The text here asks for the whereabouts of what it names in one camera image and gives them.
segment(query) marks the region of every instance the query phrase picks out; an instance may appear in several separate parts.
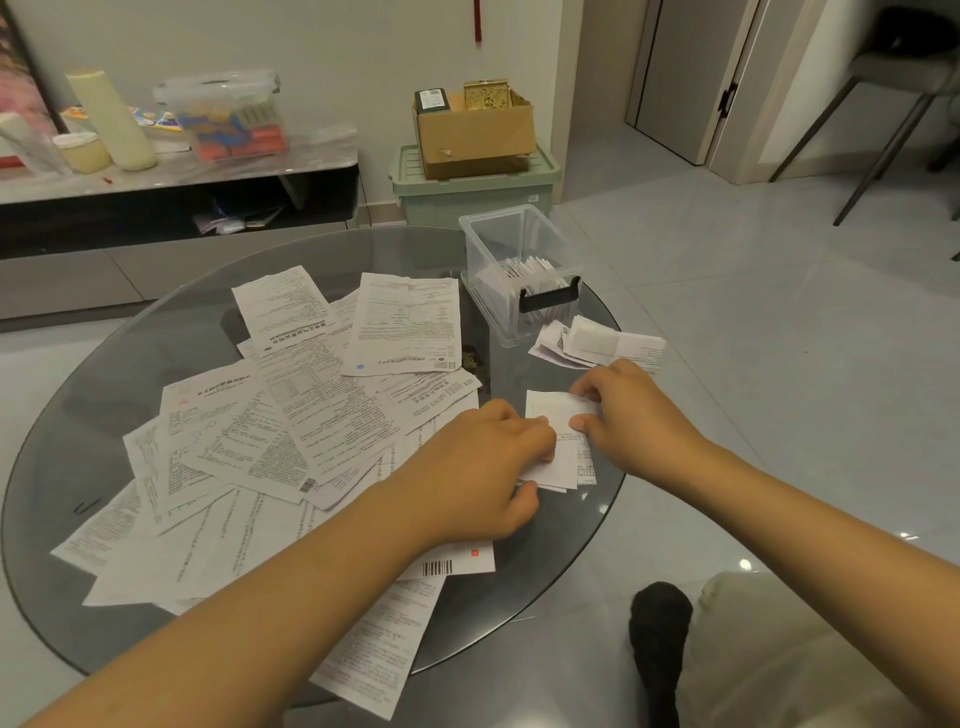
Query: hand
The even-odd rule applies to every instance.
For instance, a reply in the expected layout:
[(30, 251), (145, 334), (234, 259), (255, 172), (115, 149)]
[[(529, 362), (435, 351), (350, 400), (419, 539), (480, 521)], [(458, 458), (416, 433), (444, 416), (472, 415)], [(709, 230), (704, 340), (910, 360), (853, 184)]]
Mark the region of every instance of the hand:
[(570, 426), (585, 432), (624, 473), (670, 488), (687, 482), (716, 446), (632, 361), (594, 367), (570, 393), (599, 401), (603, 419), (577, 415)]
[(537, 513), (537, 484), (515, 494), (514, 486), (531, 462), (552, 459), (556, 444), (544, 420), (521, 419), (506, 401), (491, 400), (457, 415), (384, 484), (429, 546), (502, 539)]

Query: red string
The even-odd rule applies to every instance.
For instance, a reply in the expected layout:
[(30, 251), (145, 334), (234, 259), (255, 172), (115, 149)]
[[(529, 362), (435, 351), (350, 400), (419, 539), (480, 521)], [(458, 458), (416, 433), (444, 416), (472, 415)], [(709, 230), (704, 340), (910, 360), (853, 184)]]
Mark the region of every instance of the red string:
[(483, 30), (480, 27), (480, 0), (473, 0), (473, 39), (478, 43), (483, 41)]

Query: round glass table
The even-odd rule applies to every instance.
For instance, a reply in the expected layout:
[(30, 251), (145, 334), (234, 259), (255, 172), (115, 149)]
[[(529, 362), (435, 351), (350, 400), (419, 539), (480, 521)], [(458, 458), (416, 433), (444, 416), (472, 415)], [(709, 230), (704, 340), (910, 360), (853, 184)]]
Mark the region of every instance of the round glass table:
[[(152, 605), (89, 608), (93, 577), (50, 555), (132, 478), (121, 438), (157, 413), (164, 385), (239, 359), (247, 337), (231, 286), (302, 265), (328, 300), (360, 284), (364, 271), (411, 278), (457, 277), (464, 235), (440, 228), (333, 232), (272, 248), (184, 285), (127, 322), (64, 382), (17, 457), (2, 515), (4, 569), (24, 619), (66, 663), (90, 673), (172, 617)], [(580, 311), (615, 327), (585, 285)], [(524, 411), (526, 391), (565, 391), (579, 374), (505, 349), (461, 287), (465, 364), (483, 381), (481, 401), (500, 397)], [(413, 672), (456, 655), (529, 606), (566, 570), (612, 505), (623, 474), (594, 452), (595, 486), (540, 491), (540, 511), (494, 545), (496, 572), (450, 576)], [(304, 686), (295, 705), (330, 699)]]

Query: door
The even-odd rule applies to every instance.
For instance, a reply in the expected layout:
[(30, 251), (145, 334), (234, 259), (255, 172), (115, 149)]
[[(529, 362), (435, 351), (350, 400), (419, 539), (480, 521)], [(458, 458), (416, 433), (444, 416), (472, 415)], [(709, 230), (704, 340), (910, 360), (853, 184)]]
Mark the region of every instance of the door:
[(650, 0), (634, 81), (633, 126), (703, 164), (758, 2)]

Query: right hand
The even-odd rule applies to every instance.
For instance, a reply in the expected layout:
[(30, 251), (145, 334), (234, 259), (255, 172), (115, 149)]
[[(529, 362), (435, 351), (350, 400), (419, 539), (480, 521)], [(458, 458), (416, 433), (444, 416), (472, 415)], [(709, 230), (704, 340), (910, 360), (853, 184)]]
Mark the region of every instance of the right hand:
[(576, 415), (584, 432), (624, 473), (671, 488), (689, 482), (717, 450), (632, 361), (617, 359), (581, 376), (570, 393), (599, 401), (603, 417)]

